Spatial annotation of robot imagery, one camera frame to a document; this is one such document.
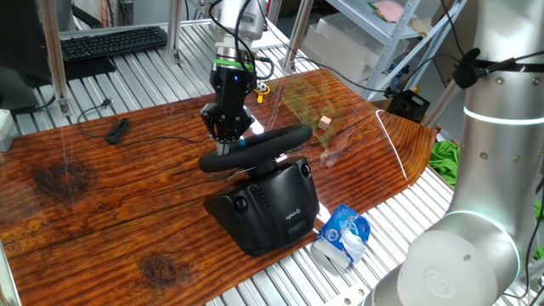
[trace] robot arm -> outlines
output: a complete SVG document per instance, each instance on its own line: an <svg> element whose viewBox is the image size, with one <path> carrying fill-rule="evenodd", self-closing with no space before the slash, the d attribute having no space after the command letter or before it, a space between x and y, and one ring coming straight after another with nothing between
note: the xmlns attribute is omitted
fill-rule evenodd
<svg viewBox="0 0 544 306"><path fill-rule="evenodd" d="M479 65L544 49L542 0L479 0ZM492 305L526 265L544 141L543 56L481 77L467 91L463 147L446 215L410 246L365 306Z"/></svg>
<svg viewBox="0 0 544 306"><path fill-rule="evenodd" d="M210 137L218 142L219 155L228 154L230 144L238 141L254 121L244 108L244 100L257 85L251 44L263 35L264 5L264 0L218 0L211 6L212 25L224 40L216 43L210 78L216 101L206 105L201 116Z"/></svg>

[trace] metal pole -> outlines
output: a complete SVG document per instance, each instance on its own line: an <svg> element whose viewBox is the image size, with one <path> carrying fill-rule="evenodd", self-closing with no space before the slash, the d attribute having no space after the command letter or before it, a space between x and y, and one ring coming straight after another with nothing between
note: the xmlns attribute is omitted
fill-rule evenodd
<svg viewBox="0 0 544 306"><path fill-rule="evenodd" d="M68 104L68 87L66 86L65 65L62 60L60 48L59 25L57 24L57 12L54 1L40 0L40 13L43 22L43 34L48 49L49 69L54 88L54 94L59 103L63 116L70 115Z"/></svg>
<svg viewBox="0 0 544 306"><path fill-rule="evenodd" d="M281 9L281 0L270 0L272 3L270 4L270 11L269 11L269 20L273 24L278 22L278 16L280 15L280 9Z"/></svg>
<svg viewBox="0 0 544 306"><path fill-rule="evenodd" d="M170 22L168 22L168 40L166 56L174 63L180 64L181 51L179 50L179 33L181 32L181 16L183 13L183 0L171 0Z"/></svg>
<svg viewBox="0 0 544 306"><path fill-rule="evenodd" d="M402 37L402 34L406 30L406 28L408 27L408 23L410 22L411 17L416 12L419 2L420 0L408 0L406 2L405 8L402 11L402 15L400 16L400 20L397 23L397 26L394 28L393 33L391 34L391 39L387 43L384 43L382 55L380 55L380 59L378 60L376 67L374 67L374 71L368 78L368 82L366 83L366 86L368 88L376 88L376 85L383 72L389 68L389 62L392 60L394 51L399 44L399 40ZM371 97L373 98L376 94L377 92L375 91L365 90L363 91L363 98L370 101Z"/></svg>
<svg viewBox="0 0 544 306"><path fill-rule="evenodd" d="M314 6L314 0L303 0L298 8L297 19L295 20L295 26L292 29L291 39L289 40L289 49L286 51L286 57L281 61L281 69L287 73L295 71L294 60L303 42L303 35L304 31L306 31L312 6Z"/></svg>
<svg viewBox="0 0 544 306"><path fill-rule="evenodd" d="M451 81L448 84L448 87L445 88L445 91L440 96L439 100L436 102L437 105L434 110L422 121L422 125L425 127L432 128L434 124L439 120L440 115L444 112L446 107L450 102L459 94L461 89L457 86L455 81Z"/></svg>

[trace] dark knot in wood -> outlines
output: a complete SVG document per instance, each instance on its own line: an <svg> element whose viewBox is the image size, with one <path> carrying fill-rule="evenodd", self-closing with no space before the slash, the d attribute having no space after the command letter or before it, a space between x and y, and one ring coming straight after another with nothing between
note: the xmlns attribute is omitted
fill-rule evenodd
<svg viewBox="0 0 544 306"><path fill-rule="evenodd" d="M151 255L139 263L142 275L157 286L170 286L178 278L172 259Z"/></svg>
<svg viewBox="0 0 544 306"><path fill-rule="evenodd" d="M47 196L72 196L85 190L92 179L90 171L81 163L55 163L34 174L34 184Z"/></svg>

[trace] black button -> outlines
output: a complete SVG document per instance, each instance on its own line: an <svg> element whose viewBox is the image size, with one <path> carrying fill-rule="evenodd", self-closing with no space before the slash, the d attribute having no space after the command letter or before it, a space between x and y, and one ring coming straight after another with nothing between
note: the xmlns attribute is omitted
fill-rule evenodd
<svg viewBox="0 0 544 306"><path fill-rule="evenodd" d="M247 210L247 201L243 197L239 196L235 200L235 210L237 212L244 212Z"/></svg>
<svg viewBox="0 0 544 306"><path fill-rule="evenodd" d="M309 177L309 175L311 174L311 171L309 169L309 166L308 164L303 164L301 167L300 167L300 171L303 173L303 176L305 178Z"/></svg>

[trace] logitech logo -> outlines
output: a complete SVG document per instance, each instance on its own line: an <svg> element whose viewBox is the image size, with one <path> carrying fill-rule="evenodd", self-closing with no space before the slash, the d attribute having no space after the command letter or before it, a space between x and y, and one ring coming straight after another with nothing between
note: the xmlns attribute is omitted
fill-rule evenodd
<svg viewBox="0 0 544 306"><path fill-rule="evenodd" d="M296 215L298 215L300 213L300 209L297 208L296 211L294 212L291 212L291 214L289 216L286 217L286 220L291 220L291 218L295 217Z"/></svg>

